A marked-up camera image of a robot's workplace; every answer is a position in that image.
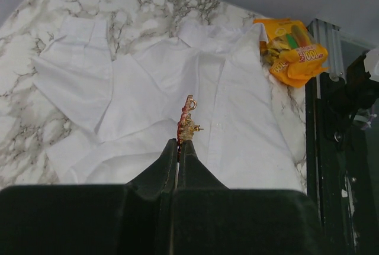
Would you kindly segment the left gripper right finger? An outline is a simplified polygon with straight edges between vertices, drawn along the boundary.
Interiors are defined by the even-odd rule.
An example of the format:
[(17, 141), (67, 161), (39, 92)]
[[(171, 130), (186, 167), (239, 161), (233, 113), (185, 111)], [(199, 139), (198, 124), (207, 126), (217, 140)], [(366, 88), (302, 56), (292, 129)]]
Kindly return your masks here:
[(325, 254), (313, 202), (291, 190), (228, 189), (198, 160), (167, 142), (157, 164), (156, 254)]

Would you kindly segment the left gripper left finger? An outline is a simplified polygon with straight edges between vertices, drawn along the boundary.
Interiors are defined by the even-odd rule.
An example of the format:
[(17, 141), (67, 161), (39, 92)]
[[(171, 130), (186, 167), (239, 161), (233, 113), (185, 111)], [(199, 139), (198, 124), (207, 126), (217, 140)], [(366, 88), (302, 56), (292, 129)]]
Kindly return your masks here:
[(118, 185), (21, 185), (1, 191), (2, 254), (168, 254), (177, 146)]

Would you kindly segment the red gold brooch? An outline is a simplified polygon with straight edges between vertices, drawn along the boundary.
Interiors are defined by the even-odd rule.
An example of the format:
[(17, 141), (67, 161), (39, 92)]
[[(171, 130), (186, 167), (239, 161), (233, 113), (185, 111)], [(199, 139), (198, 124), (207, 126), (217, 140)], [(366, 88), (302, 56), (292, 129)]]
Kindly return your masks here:
[(203, 128), (192, 119), (191, 112), (195, 110), (196, 107), (196, 100), (192, 95), (188, 95), (182, 108), (180, 120), (177, 123), (176, 140), (178, 152), (181, 151), (183, 142), (192, 140), (196, 132), (203, 130)]

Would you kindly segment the white shirt garment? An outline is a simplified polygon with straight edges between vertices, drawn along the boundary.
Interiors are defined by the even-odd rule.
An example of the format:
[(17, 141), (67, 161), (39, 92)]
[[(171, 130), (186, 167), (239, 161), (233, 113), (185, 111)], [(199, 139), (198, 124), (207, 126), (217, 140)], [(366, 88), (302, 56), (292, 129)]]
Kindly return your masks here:
[(225, 186), (302, 190), (272, 111), (260, 61), (264, 26), (186, 22), (177, 36), (110, 57), (105, 21), (67, 18), (58, 37), (32, 58), (35, 86), (78, 130), (47, 149), (61, 183), (132, 180), (185, 129), (201, 163)]

